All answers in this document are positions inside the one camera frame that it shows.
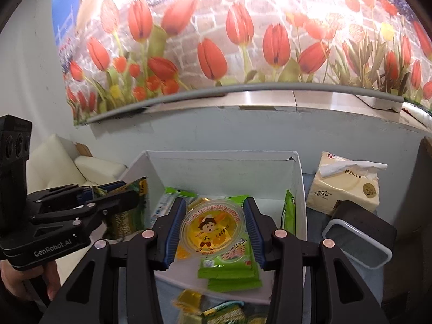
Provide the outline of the person's left hand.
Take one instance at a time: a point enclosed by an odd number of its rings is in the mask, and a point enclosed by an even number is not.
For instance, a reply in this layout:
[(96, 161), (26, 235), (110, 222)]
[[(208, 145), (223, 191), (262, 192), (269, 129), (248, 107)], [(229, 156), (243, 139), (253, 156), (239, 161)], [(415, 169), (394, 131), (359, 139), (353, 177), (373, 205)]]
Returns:
[(7, 260), (1, 261), (1, 280), (5, 288), (15, 297), (30, 300), (32, 297), (25, 287), (25, 282), (39, 276), (46, 283), (48, 298), (53, 300), (61, 287), (56, 261), (27, 271), (17, 271)]

